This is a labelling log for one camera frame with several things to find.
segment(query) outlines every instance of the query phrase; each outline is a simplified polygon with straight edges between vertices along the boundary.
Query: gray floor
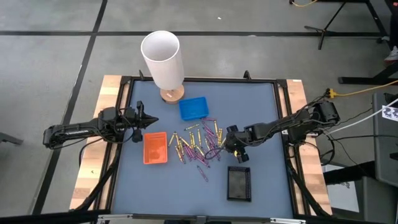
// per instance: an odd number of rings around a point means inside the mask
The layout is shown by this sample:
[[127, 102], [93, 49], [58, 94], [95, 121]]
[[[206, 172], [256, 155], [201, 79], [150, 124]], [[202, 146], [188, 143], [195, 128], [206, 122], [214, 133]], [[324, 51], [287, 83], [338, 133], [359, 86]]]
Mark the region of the gray floor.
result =
[[[390, 14], [384, 1], [373, 4], [388, 30]], [[0, 30], [92, 30], [100, 5], [100, 0], [3, 0]], [[100, 30], [305, 32], [304, 25], [323, 27], [338, 6], [320, 2], [297, 8], [288, 0], [109, 0]], [[360, 4], [347, 4], [330, 29], [377, 31]], [[142, 39], [97, 37], [72, 122], [92, 118], [103, 75], [137, 75], [139, 69], [149, 74], [139, 50]], [[249, 70], [253, 78], [302, 79], [308, 100], [328, 87], [339, 93], [367, 88], [339, 85], [336, 78], [373, 76], [383, 69], [389, 53], [374, 39], [327, 38], [321, 51], [317, 38], [180, 37], [180, 41], [187, 77], [241, 77]], [[0, 216], [28, 212], [49, 153], [41, 145], [42, 131], [61, 122], [87, 42], [88, 37], [0, 36], [0, 131], [25, 139], [22, 146], [0, 144]], [[333, 102], [341, 118], [347, 119], [371, 107], [371, 93]], [[334, 137], [371, 132], [369, 120]], [[317, 143], [323, 152], [330, 148], [324, 138]], [[372, 139], [343, 144], [356, 162], [374, 157]], [[80, 147], [62, 151], [44, 212], [68, 210]], [[336, 147], [335, 161], [353, 164]]]

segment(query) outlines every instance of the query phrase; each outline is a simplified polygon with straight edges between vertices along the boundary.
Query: white cable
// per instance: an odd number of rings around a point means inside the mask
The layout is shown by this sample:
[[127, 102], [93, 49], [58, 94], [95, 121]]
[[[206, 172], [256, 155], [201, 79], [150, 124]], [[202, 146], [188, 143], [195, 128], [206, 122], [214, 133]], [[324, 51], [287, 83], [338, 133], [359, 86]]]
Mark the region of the white cable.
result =
[[[388, 104], [387, 106], [391, 106], [391, 105], [393, 105], [393, 104], [396, 103], [396, 102], [398, 102], [398, 98], [397, 98], [396, 100], [394, 100], [393, 102], [391, 102], [390, 104]], [[362, 121], [364, 121], [364, 120], [366, 120], [366, 119], [369, 119], [369, 118], [373, 117], [374, 115], [380, 113], [382, 110], [383, 110], [383, 108], [381, 108], [381, 109], [378, 110], [377, 112], [375, 112], [375, 113], [373, 113], [373, 114], [371, 114], [371, 115], [365, 117], [365, 118], [362, 119], [362, 120], [359, 120], [359, 121], [357, 121], [357, 122], [355, 122], [355, 123], [352, 123], [352, 124], [349, 124], [349, 125], [344, 126], [344, 127], [342, 127], [342, 128], [339, 128], [339, 129], [336, 129], [336, 130], [334, 130], [334, 131], [331, 131], [331, 132], [329, 132], [329, 133], [326, 134], [326, 135], [333, 134], [333, 133], [335, 133], [335, 132], [337, 132], [337, 131], [341, 131], [341, 130], [343, 130], [343, 129], [349, 128], [349, 127], [351, 127], [351, 126], [354, 126], [355, 124], [359, 124], [360, 122], [362, 122]]]

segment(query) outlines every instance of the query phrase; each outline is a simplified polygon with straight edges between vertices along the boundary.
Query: wooden frame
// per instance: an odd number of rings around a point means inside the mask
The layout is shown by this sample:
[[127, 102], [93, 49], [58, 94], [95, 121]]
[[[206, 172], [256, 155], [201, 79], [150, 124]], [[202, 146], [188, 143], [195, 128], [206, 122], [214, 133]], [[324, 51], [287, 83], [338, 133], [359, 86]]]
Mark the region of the wooden frame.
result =
[[[96, 117], [98, 112], [100, 112], [104, 108], [115, 106], [121, 79], [121, 75], [104, 76], [101, 90], [99, 91], [99, 97], [95, 108], [94, 117]], [[307, 103], [305, 99], [303, 84], [301, 80], [286, 81], [292, 111], [297, 111]], [[282, 113], [285, 116], [287, 115], [287, 108], [284, 103], [285, 95], [282, 88], [279, 88], [279, 93], [282, 102]], [[124, 91], [121, 105], [125, 104], [126, 98], [127, 91]], [[89, 138], [87, 142], [94, 141], [95, 139], [97, 138]], [[316, 144], [314, 138], [311, 137], [308, 137], [306, 141]], [[76, 208], [77, 206], [79, 206], [98, 183], [104, 161], [105, 148], [106, 142], [99, 141], [88, 146], [85, 149], [78, 177], [76, 180], [75, 190], [73, 191], [70, 208]], [[112, 161], [115, 150], [116, 145], [113, 144], [109, 161]], [[300, 159], [307, 188], [309, 189], [315, 200], [322, 206], [322, 208], [326, 212], [331, 214], [330, 202], [325, 181], [323, 179], [322, 167], [317, 149], [308, 144], [300, 146]], [[106, 197], [108, 196], [108, 187], [109, 183], [105, 185], [104, 190], [102, 191], [99, 209], [105, 208], [105, 201]], [[302, 194], [300, 193], [300, 190], [296, 184], [294, 190], [297, 199], [298, 213], [304, 214], [305, 209]]]

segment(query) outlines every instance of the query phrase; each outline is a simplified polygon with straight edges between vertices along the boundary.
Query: yellow cable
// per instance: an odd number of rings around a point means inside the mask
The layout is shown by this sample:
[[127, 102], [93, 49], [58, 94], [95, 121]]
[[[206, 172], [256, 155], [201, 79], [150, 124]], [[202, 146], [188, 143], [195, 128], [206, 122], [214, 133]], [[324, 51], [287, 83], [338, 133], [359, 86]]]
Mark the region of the yellow cable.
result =
[[383, 88], [383, 87], [392, 85], [392, 84], [397, 83], [397, 82], [398, 82], [398, 80], [390, 82], [390, 83], [387, 83], [385, 85], [376, 86], [376, 87], [368, 88], [368, 89], [365, 89], [365, 90], [360, 90], [360, 91], [356, 91], [356, 92], [353, 92], [353, 93], [345, 93], [345, 94], [339, 94], [339, 93], [333, 91], [333, 89], [330, 89], [330, 98], [333, 99], [335, 96], [351, 96], [351, 95], [355, 95], [355, 94], [358, 94], [358, 93], [364, 93], [366, 91], [375, 90], [375, 89], [378, 89], [378, 88]]
[[299, 4], [296, 4], [295, 2], [292, 2], [292, 4], [293, 5], [295, 5], [295, 6], [297, 6], [297, 7], [306, 7], [306, 6], [309, 6], [309, 5], [311, 5], [312, 3], [315, 3], [315, 2], [317, 2], [318, 0], [314, 0], [314, 1], [312, 1], [312, 2], [310, 2], [310, 3], [308, 3], [308, 4], [304, 4], [304, 5], [299, 5]]

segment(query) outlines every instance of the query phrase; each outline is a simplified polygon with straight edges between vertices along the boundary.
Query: blue container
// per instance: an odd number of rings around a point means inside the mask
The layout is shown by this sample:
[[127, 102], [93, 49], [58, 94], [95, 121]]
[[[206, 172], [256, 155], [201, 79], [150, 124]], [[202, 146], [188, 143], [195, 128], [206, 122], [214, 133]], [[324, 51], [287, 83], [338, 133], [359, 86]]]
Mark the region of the blue container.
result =
[[184, 121], [206, 118], [209, 115], [209, 108], [205, 97], [180, 100], [180, 116]]

